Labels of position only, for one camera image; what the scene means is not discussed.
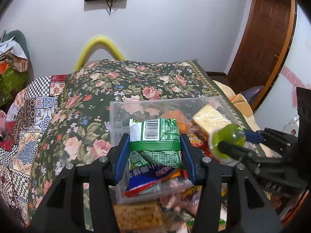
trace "bottle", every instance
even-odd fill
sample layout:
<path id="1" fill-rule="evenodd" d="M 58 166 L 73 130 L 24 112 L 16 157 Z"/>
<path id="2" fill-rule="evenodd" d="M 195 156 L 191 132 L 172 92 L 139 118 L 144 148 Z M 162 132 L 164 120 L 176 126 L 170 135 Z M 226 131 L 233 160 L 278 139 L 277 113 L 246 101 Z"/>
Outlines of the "bottle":
<path id="1" fill-rule="evenodd" d="M 299 130 L 299 116 L 294 116 L 282 131 L 284 133 L 298 137 L 298 130 Z"/>
<path id="2" fill-rule="evenodd" d="M 233 145 L 243 146 L 246 142 L 244 130 L 239 125 L 231 123 L 224 128 L 212 131 L 208 138 L 210 151 L 221 164 L 228 166 L 236 165 L 238 161 L 218 150 L 218 143 L 220 141 L 226 141 Z"/>

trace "barcode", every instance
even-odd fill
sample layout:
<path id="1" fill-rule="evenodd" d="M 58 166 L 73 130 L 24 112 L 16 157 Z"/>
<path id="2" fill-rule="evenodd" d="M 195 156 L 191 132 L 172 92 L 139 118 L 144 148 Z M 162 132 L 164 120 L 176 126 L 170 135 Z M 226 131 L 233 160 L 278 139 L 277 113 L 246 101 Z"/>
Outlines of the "barcode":
<path id="1" fill-rule="evenodd" d="M 159 119 L 145 121 L 143 140 L 159 140 Z"/>

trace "blanket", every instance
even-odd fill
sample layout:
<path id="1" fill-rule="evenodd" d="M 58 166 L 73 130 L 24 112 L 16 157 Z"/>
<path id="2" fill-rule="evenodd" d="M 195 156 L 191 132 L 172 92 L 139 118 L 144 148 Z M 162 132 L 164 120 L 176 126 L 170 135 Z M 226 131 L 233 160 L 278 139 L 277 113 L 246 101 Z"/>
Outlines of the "blanket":
<path id="1" fill-rule="evenodd" d="M 233 106 L 236 107 L 240 111 L 240 113 L 243 115 L 243 117 L 245 118 L 247 124 L 252 129 L 252 131 L 260 130 L 259 126 L 257 125 L 257 123 L 255 121 L 255 117 L 254 117 L 254 113 L 252 111 L 252 108 L 248 104 L 245 97 L 241 94 L 235 95 L 235 93 L 233 92 L 233 90 L 230 87 L 228 87 L 228 86 L 226 86 L 226 85 L 224 85 L 218 81 L 214 81 L 214 82 L 222 90 L 222 92 L 228 97 L 228 99 L 230 99 L 230 102 L 233 104 Z M 273 153 L 268 146 L 265 146 L 264 144 L 260 144 L 260 147 L 265 152 L 266 157 L 273 157 Z"/>
<path id="2" fill-rule="evenodd" d="M 226 94 L 194 61 L 101 60 L 69 75 L 36 79 L 18 95 L 8 113 L 6 140 L 0 144 L 0 192 L 27 225 L 68 162 L 80 166 L 107 154 L 110 101 L 204 96 L 223 97 L 239 125 L 250 129 Z M 152 110 L 146 115 L 152 116 Z M 265 155 L 260 146 L 256 151 Z M 89 197 L 84 199 L 87 206 Z"/>

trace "snack package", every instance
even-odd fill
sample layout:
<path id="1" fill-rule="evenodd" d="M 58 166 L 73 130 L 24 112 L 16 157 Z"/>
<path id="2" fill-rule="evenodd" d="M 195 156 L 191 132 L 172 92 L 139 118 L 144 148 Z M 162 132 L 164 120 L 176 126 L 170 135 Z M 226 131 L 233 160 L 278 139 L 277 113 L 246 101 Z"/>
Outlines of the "snack package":
<path id="1" fill-rule="evenodd" d="M 192 123 L 184 116 L 180 110 L 167 110 L 160 118 L 174 118 L 178 124 L 180 134 L 187 133 Z"/>
<path id="2" fill-rule="evenodd" d="M 194 216 L 199 205 L 201 186 L 194 186 L 190 189 L 160 197 L 161 206 L 166 209 L 173 209 L 180 213 L 182 209 L 187 209 Z"/>
<path id="3" fill-rule="evenodd" d="M 171 174 L 169 174 L 167 177 L 164 178 L 164 182 L 167 182 L 173 178 L 177 178 L 179 176 L 183 175 L 183 170 L 181 169 L 176 169 L 174 172 L 172 172 Z"/>
<path id="4" fill-rule="evenodd" d="M 180 186 L 189 188 L 192 186 L 192 182 L 188 179 L 185 179 L 184 177 L 175 177 L 169 181 L 166 181 L 166 179 L 157 182 L 155 185 L 152 185 L 150 188 L 145 189 L 139 193 L 141 194 L 150 194 L 150 193 L 156 193 L 156 192 L 165 192 L 169 189 L 180 189 Z"/>
<path id="5" fill-rule="evenodd" d="M 205 156 L 208 156 L 208 157 L 216 160 L 219 163 L 219 161 L 213 156 L 213 154 L 211 153 L 210 149 L 208 148 L 207 142 L 203 143 L 201 141 L 199 135 L 197 135 L 197 134 L 189 134 L 188 138 L 189 138 L 189 141 L 190 141 L 190 143 L 191 143 L 191 145 L 193 147 L 198 147 Z"/>
<path id="6" fill-rule="evenodd" d="M 282 131 L 287 134 L 291 134 L 298 137 L 298 130 L 299 130 L 299 116 L 294 116 Z"/>
<path id="7" fill-rule="evenodd" d="M 157 202 L 114 205 L 114 213 L 121 231 L 161 226 L 162 210 Z"/>
<path id="8" fill-rule="evenodd" d="M 129 185 L 125 190 L 127 197 L 138 195 L 141 191 L 150 188 L 159 181 L 164 180 L 175 171 L 169 166 L 144 166 L 141 168 L 130 170 Z"/>
<path id="9" fill-rule="evenodd" d="M 208 136 L 212 131 L 225 127 L 231 121 L 211 105 L 207 104 L 192 117 L 192 123 L 199 126 L 198 134 L 200 138 L 208 141 Z"/>
<path id="10" fill-rule="evenodd" d="M 182 167 L 179 129 L 175 119 L 159 118 L 143 122 L 130 119 L 129 126 L 130 150 L 137 152 L 135 155 L 131 153 L 131 165 L 140 167 L 149 163 Z"/>

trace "green fabric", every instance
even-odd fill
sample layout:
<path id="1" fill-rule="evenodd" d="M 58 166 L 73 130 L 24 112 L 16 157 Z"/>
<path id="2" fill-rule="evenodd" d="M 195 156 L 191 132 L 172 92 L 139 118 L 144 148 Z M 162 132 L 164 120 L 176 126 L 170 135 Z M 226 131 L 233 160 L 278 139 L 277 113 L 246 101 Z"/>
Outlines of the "green fabric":
<path id="1" fill-rule="evenodd" d="M 32 166 L 28 197 L 30 219 L 67 163 L 85 165 L 107 154 L 111 147 L 110 101 L 201 96 L 223 96 L 240 126 L 247 127 L 241 113 L 193 61 L 150 64 L 105 60 L 88 63 L 68 75 L 59 97 L 59 111 L 39 142 Z M 131 111 L 123 110 L 120 116 L 128 118 Z M 134 115 L 138 120 L 147 120 L 153 113 L 152 110 L 137 111 Z M 89 209 L 88 200 L 85 194 L 85 211 Z"/>
<path id="2" fill-rule="evenodd" d="M 2 106 L 9 100 L 13 100 L 12 93 L 17 94 L 23 88 L 28 74 L 17 72 L 9 67 L 0 77 L 0 106 Z"/>
<path id="3" fill-rule="evenodd" d="M 21 31 L 11 31 L 6 34 L 1 42 L 7 41 L 12 37 L 20 44 L 27 59 L 29 60 L 29 51 L 26 45 L 26 39 Z M 12 68 L 8 68 L 2 75 L 0 75 L 0 106 L 6 104 L 9 100 L 13 100 L 13 97 L 23 89 L 23 84 L 28 78 L 28 72 L 14 71 Z"/>

